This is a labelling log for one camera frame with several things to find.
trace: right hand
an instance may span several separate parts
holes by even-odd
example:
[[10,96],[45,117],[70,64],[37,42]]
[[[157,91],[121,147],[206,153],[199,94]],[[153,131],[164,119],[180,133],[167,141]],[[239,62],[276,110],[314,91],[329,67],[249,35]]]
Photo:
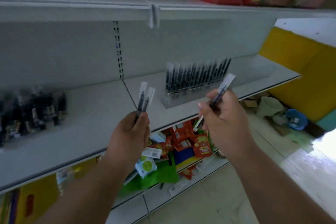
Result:
[[[212,90],[207,97],[213,99],[218,90]],[[209,130],[214,144],[230,161],[233,158],[248,154],[256,146],[245,110],[238,98],[228,90],[222,97],[222,102],[213,111],[208,103],[198,103],[199,115],[203,115],[204,130]]]

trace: tiled floor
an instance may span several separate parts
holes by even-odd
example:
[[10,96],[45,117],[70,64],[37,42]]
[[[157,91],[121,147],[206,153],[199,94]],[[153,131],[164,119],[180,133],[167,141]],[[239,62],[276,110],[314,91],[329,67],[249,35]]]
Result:
[[[248,116],[258,146],[336,218],[336,131],[316,140],[314,150],[306,153],[288,136],[278,135],[253,112],[248,112]],[[227,164],[138,223],[254,224],[258,221],[236,171]]]

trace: blue bucket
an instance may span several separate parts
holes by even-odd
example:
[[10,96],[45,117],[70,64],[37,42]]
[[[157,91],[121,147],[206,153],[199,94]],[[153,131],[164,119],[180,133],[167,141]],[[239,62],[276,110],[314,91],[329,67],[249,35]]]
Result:
[[287,125],[290,128],[296,129],[296,130],[303,130],[307,125],[308,125],[308,119],[307,117],[303,114],[298,112],[295,109],[289,109],[286,112],[286,117],[288,120],[294,119],[294,118],[298,118],[298,122],[296,124],[293,123],[288,123]]

